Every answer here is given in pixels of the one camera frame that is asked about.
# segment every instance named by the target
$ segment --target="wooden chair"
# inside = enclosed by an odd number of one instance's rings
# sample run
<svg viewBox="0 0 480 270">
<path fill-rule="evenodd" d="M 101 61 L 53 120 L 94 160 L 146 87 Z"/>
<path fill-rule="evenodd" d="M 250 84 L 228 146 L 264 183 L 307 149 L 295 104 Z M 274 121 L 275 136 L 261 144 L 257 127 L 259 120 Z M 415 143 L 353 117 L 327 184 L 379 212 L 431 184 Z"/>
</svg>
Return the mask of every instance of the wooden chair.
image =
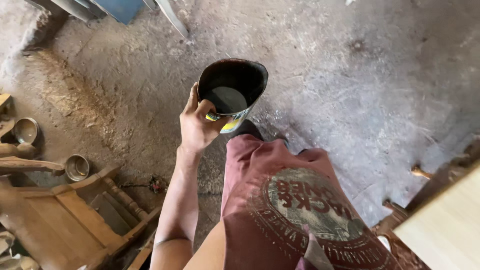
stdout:
<svg viewBox="0 0 480 270">
<path fill-rule="evenodd" d="M 119 189 L 112 180 L 119 169 L 110 165 L 83 181 L 52 189 L 12 187 L 0 180 L 0 222 L 44 270 L 99 269 L 161 210 L 148 214 Z M 98 194 L 101 187 L 140 220 L 126 235 L 114 233 L 82 199 Z"/>
</svg>

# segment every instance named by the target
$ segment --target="paint can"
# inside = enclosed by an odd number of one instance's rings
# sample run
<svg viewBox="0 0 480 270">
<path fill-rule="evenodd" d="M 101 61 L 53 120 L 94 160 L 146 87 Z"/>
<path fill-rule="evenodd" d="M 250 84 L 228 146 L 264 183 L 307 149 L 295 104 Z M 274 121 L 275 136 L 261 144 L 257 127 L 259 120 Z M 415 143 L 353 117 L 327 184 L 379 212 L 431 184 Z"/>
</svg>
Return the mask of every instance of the paint can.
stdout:
<svg viewBox="0 0 480 270">
<path fill-rule="evenodd" d="M 267 81 L 267 69 L 260 63 L 235 58 L 222 59 L 202 72 L 198 81 L 198 102 L 208 99 L 215 105 L 217 112 L 209 112 L 207 119 L 215 121 L 225 116 L 232 117 L 233 120 L 220 131 L 230 133 L 247 118 L 264 92 Z M 226 98 L 219 99 L 214 94 L 225 90 L 231 91 Z"/>
</svg>

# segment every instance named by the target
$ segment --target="metal bowl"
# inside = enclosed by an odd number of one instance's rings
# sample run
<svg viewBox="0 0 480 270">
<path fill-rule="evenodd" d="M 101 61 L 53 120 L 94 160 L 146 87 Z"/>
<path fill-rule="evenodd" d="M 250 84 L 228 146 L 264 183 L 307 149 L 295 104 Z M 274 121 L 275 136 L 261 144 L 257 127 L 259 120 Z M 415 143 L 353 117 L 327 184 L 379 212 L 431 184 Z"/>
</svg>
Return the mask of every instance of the metal bowl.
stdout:
<svg viewBox="0 0 480 270">
<path fill-rule="evenodd" d="M 88 160 L 81 155 L 71 155 L 65 162 L 65 172 L 68 178 L 73 181 L 81 181 L 88 177 L 90 164 Z"/>
<path fill-rule="evenodd" d="M 19 143 L 33 144 L 40 135 L 40 126 L 32 118 L 22 118 L 13 127 L 13 135 Z"/>
</svg>

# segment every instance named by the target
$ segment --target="blue object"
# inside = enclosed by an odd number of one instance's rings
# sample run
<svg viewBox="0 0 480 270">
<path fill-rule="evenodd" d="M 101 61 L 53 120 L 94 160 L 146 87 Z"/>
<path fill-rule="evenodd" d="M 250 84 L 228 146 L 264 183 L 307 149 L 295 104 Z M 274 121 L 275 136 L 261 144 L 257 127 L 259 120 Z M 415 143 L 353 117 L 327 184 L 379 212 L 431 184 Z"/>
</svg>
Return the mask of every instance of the blue object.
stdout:
<svg viewBox="0 0 480 270">
<path fill-rule="evenodd" d="M 145 5 L 143 0 L 95 0 L 95 3 L 124 25 Z"/>
</svg>

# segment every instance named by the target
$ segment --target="fingers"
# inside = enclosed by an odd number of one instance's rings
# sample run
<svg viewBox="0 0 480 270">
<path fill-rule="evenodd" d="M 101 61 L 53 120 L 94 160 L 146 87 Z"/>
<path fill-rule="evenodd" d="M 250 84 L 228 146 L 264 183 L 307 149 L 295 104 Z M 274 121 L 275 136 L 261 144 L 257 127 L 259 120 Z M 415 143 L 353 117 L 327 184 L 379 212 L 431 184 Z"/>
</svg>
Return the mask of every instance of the fingers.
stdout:
<svg viewBox="0 0 480 270">
<path fill-rule="evenodd" d="M 215 105 L 213 105 L 211 101 L 204 99 L 202 100 L 202 102 L 200 102 L 200 105 L 198 105 L 197 111 L 195 113 L 197 113 L 201 117 L 205 117 L 205 115 L 209 111 L 216 111 Z"/>
<path fill-rule="evenodd" d="M 198 108 L 198 83 L 194 83 L 190 89 L 190 97 L 188 98 L 187 105 L 183 111 L 185 112 L 194 112 Z"/>
<path fill-rule="evenodd" d="M 212 126 L 215 131 L 220 132 L 224 125 L 226 125 L 232 118 L 231 117 L 222 117 L 214 122 L 212 122 Z"/>
</svg>

